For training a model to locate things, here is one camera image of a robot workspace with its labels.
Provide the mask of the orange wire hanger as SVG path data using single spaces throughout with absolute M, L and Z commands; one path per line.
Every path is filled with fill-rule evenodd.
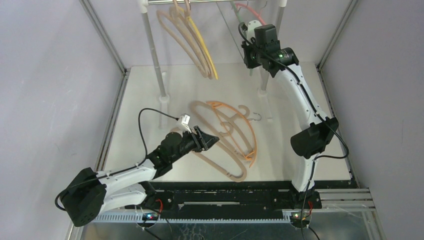
M 233 106 L 221 102 L 221 101 L 206 101 L 206 104 L 211 107 L 211 110 L 216 115 L 217 119 L 219 120 L 220 125 L 224 129 L 224 135 L 227 137 L 230 137 L 232 143 L 236 147 L 236 152 L 239 153 L 242 158 L 249 162 L 248 168 L 252 168 L 253 165 L 256 163 L 257 157 L 258 157 L 258 141 L 256 137 L 256 133 L 250 123 L 250 120 L 247 119 L 245 114 L 248 114 L 248 108 L 244 106 L 245 114 L 241 113 L 238 109 L 234 108 Z M 231 110 L 234 115 L 233 116 L 227 116 L 225 113 L 221 111 L 221 108 Z M 251 137 L 252 137 L 252 144 L 246 137 L 246 134 L 242 131 L 242 129 L 236 124 L 237 120 L 242 120 L 244 124 L 247 126 L 247 128 L 250 131 Z M 236 131 L 237 134 L 241 137 L 243 140 L 245 146 L 247 147 L 247 152 L 244 152 L 239 145 L 239 143 L 235 140 L 233 137 L 233 131 Z

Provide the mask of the yellow wire hanger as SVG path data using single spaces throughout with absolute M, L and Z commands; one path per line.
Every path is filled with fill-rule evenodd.
M 201 50 L 204 51 L 204 53 L 206 55 L 208 66 L 209 66 L 211 72 L 213 73 L 214 78 L 216 80 L 218 80 L 219 79 L 218 73 L 217 73 L 215 64 L 214 64 L 214 62 L 213 62 L 213 60 L 211 58 L 211 55 L 209 53 L 209 50 L 208 50 L 208 48 L 207 48 L 207 46 L 206 46 L 206 44 L 204 42 L 204 39 L 203 39 L 202 35 L 199 32 L 199 29 L 197 28 L 196 24 L 194 23 L 194 21 L 191 18 L 191 5 L 190 5 L 190 1 L 189 0 L 185 0 L 184 2 L 185 2 L 185 5 L 186 5 L 186 10 L 187 10 L 187 16 L 186 16 L 186 18 L 187 18 L 188 22 L 191 24 L 191 26 L 192 26 L 192 28 L 193 28 L 193 30 L 195 32 L 195 35 L 196 35 L 196 37 L 198 38 L 198 40 L 200 42 L 200 48 L 201 48 Z

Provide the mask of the pink wire hanger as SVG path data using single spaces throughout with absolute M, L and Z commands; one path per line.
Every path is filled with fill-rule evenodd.
M 256 19 L 262 24 L 262 25 L 266 25 L 267 23 L 263 20 L 263 18 L 261 17 L 261 15 L 256 12 L 252 7 L 248 6 L 247 4 L 244 3 L 236 3 L 235 4 L 235 9 L 238 11 L 240 9 L 246 9 L 248 10 L 253 16 L 256 17 Z

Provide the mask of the green wire hanger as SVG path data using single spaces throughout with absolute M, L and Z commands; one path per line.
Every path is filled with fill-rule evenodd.
M 229 4 L 231 5 L 231 9 L 232 9 L 232 11 L 233 11 L 233 13 L 234 13 L 234 15 L 235 15 L 235 17 L 237 18 L 237 20 L 238 20 L 238 22 L 239 22 L 239 24 L 240 23 L 244 23 L 245 21 L 243 20 L 243 18 L 242 18 L 242 16 L 240 15 L 240 10 L 238 9 L 238 7 L 236 6 L 236 4 L 235 4 L 235 1 L 229 1 Z M 249 70 L 249 76 L 252 76 L 252 74 L 253 74 L 253 70 L 252 69 L 250 69 Z

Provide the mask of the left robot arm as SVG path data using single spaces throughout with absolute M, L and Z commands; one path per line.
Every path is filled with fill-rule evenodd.
M 157 196 L 149 181 L 172 170 L 173 163 L 190 152 L 212 148 L 219 137 L 195 126 L 193 131 L 170 132 L 144 160 L 121 170 L 93 171 L 82 169 L 62 190 L 56 202 L 75 227 L 92 222 L 98 215 L 124 206 L 153 207 Z

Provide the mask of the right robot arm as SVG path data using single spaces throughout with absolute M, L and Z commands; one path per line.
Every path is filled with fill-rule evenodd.
M 248 26 L 242 22 L 238 32 L 243 41 L 243 62 L 248 69 L 261 67 L 279 83 L 295 110 L 301 131 L 290 138 L 293 151 L 302 161 L 291 180 L 295 191 L 289 194 L 289 203 L 302 208 L 309 201 L 314 186 L 316 160 L 331 142 L 339 127 L 336 117 L 328 117 L 314 98 L 299 60 L 290 47 L 281 48 L 277 29 L 273 24 L 255 27 L 248 38 Z

